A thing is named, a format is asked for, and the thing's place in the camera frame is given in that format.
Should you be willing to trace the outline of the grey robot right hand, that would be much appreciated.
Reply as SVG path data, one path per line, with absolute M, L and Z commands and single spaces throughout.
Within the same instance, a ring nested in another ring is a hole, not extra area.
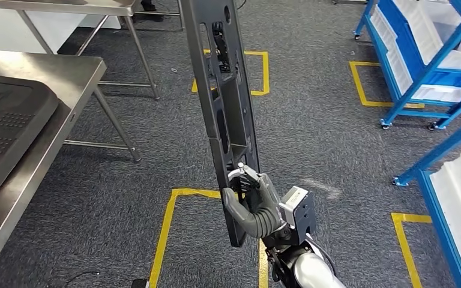
M 278 209 L 279 195 L 266 173 L 259 173 L 246 164 L 238 163 L 238 168 L 229 172 L 227 177 L 231 180 L 239 176 L 250 181 L 252 191 L 258 196 L 252 205 L 253 211 L 240 204 L 234 190 L 229 187 L 221 191 L 223 206 L 247 234 L 256 239 L 265 238 L 283 226 Z

